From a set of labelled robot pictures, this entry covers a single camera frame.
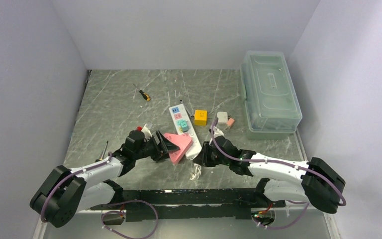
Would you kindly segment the pink triangular plug adapter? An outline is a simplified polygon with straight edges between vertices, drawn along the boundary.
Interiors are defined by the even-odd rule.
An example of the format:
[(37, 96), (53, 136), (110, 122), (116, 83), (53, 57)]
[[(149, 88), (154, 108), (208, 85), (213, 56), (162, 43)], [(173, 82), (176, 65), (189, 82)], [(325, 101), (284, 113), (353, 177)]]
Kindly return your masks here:
[(187, 153), (187, 151), (190, 149), (190, 147), (193, 144), (192, 138), (189, 136), (188, 133), (185, 134), (173, 134), (173, 133), (165, 133), (164, 137), (168, 139), (171, 143), (175, 144), (179, 147), (179, 150), (170, 152), (169, 157), (171, 162), (174, 165), (177, 165), (181, 159), (184, 157), (184, 155)]

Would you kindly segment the teal plug adapter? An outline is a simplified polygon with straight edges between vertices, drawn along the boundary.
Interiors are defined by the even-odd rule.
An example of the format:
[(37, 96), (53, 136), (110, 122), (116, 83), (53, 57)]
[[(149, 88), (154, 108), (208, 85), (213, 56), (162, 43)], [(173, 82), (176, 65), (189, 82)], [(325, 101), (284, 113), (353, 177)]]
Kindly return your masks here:
[(179, 127), (179, 132), (180, 132), (180, 133), (186, 133), (186, 132), (188, 132), (188, 130), (189, 130), (189, 126), (188, 126), (188, 123), (187, 123), (186, 120), (184, 120), (184, 119), (180, 119), (180, 120), (178, 120), (178, 121), (177, 121), (177, 125), (178, 125), (178, 127)]

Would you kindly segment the white power strip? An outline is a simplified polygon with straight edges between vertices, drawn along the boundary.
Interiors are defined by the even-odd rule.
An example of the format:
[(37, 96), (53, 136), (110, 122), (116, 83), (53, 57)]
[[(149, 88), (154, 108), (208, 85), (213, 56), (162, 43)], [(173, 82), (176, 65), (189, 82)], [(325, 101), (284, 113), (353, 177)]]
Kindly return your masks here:
[(177, 134), (191, 137), (192, 145), (185, 153), (185, 156), (186, 159), (194, 160), (202, 150), (202, 145), (198, 139), (185, 106), (183, 104), (172, 106), (169, 108), (169, 114), (173, 120)]

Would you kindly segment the yellow cube plug adapter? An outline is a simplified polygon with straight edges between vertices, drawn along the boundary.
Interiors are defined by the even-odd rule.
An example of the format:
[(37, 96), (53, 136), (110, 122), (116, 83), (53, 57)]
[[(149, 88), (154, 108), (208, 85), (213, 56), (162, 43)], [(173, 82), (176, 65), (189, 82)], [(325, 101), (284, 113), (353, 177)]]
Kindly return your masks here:
[(207, 125), (207, 110), (195, 110), (194, 124), (197, 126)]

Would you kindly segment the white plug adapter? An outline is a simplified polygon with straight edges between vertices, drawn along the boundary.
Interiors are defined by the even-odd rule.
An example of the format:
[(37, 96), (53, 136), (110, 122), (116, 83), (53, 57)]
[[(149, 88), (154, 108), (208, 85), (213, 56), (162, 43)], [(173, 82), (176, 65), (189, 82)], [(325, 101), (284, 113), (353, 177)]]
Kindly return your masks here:
[(227, 112), (217, 112), (217, 124), (227, 124), (229, 118)]

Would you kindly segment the small salmon pink plug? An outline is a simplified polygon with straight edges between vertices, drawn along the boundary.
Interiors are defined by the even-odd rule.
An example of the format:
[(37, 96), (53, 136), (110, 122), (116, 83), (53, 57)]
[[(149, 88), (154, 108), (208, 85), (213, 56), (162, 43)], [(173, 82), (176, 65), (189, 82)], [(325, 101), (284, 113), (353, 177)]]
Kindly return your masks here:
[(226, 123), (226, 129), (231, 129), (233, 127), (234, 123), (235, 123), (235, 119), (229, 118), (227, 123)]

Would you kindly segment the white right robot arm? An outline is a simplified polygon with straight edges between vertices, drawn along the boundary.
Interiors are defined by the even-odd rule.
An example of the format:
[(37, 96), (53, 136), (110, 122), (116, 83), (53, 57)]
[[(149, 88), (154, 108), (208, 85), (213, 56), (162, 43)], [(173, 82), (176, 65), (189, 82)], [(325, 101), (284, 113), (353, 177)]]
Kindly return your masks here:
[(261, 207), (275, 201), (310, 203), (316, 209), (334, 214), (345, 206), (345, 180), (323, 159), (289, 161), (252, 150), (238, 149), (223, 136), (203, 144), (193, 163), (202, 167), (225, 165), (238, 175), (258, 177), (254, 200)]

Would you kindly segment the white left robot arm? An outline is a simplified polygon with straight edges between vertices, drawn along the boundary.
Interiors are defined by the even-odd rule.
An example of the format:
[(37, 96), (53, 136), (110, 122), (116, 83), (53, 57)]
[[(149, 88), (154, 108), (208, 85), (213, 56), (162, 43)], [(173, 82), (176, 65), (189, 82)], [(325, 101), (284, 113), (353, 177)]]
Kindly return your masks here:
[(150, 157), (155, 162), (169, 158), (180, 149), (159, 131), (146, 138), (133, 130), (125, 143), (103, 159), (78, 167), (55, 167), (31, 198), (29, 206), (44, 223), (64, 226), (78, 211), (98, 205), (117, 209), (124, 201), (123, 188), (114, 182), (131, 171), (139, 159)]

